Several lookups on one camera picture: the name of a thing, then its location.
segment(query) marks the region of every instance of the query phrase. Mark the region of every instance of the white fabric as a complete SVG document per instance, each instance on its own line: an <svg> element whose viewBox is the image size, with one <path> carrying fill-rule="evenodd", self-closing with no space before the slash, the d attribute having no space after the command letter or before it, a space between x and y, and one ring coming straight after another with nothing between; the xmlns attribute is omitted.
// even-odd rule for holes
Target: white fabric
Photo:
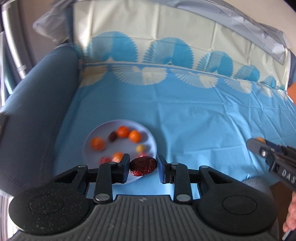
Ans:
<svg viewBox="0 0 296 241"><path fill-rule="evenodd" d="M212 19L246 37L281 64L289 42L282 31L257 23L223 0L152 0Z"/></svg>
<svg viewBox="0 0 296 241"><path fill-rule="evenodd" d="M285 48L281 65L267 52L229 28L203 16L140 0L81 1L74 7L74 42L83 52L90 40L104 32L118 31L133 39L139 60L155 40L172 37L187 43L194 54L194 67L211 51L223 51L234 61L233 74L244 65L260 71L259 81L273 76L276 85L287 87L290 52Z"/></svg>

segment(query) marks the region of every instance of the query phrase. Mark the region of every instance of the finger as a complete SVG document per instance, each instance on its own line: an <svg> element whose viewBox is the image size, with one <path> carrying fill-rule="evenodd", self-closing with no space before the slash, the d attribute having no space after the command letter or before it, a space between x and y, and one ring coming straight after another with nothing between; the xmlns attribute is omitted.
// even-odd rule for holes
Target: finger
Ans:
<svg viewBox="0 0 296 241"><path fill-rule="evenodd" d="M286 223L291 230L296 229L296 220L292 218L292 216L288 213Z"/></svg>
<svg viewBox="0 0 296 241"><path fill-rule="evenodd" d="M287 223L285 222L284 225L283 225L283 231L284 232L288 232L289 231L289 227L287 225Z"/></svg>
<svg viewBox="0 0 296 241"><path fill-rule="evenodd" d="M295 203L295 202L291 202L291 203L290 203L290 206L289 206L288 211L289 211L290 216L291 216L294 220L296 220L296 203Z"/></svg>
<svg viewBox="0 0 296 241"><path fill-rule="evenodd" d="M296 202L296 192L292 193L292 202Z"/></svg>

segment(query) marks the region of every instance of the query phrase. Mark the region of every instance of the grey fabric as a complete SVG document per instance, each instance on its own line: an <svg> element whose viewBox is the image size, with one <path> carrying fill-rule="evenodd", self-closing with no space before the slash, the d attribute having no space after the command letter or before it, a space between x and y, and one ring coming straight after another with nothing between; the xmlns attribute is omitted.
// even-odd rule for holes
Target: grey fabric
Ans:
<svg viewBox="0 0 296 241"><path fill-rule="evenodd" d="M253 177L243 181L243 183L261 191L270 196L273 199L272 193L269 189L269 186L259 177ZM279 221L276 219L273 227L270 231L271 235L274 236L277 240L279 240Z"/></svg>
<svg viewBox="0 0 296 241"><path fill-rule="evenodd" d="M73 32L73 19L74 19L74 12L73 6L69 6L65 9L65 18L66 18L66 31L69 37L69 42L74 45L74 32Z"/></svg>
<svg viewBox="0 0 296 241"><path fill-rule="evenodd" d="M291 52L291 67L290 67L290 75L289 75L289 82L288 88L296 82L296 57Z"/></svg>
<svg viewBox="0 0 296 241"><path fill-rule="evenodd" d="M282 31L257 23L223 0L151 1L187 10L212 19L252 41L281 64L283 64L285 58L285 47L290 47L287 37Z"/></svg>
<svg viewBox="0 0 296 241"><path fill-rule="evenodd" d="M15 196L53 176L55 138L78 87L78 56L60 47L40 61L1 109L0 189Z"/></svg>

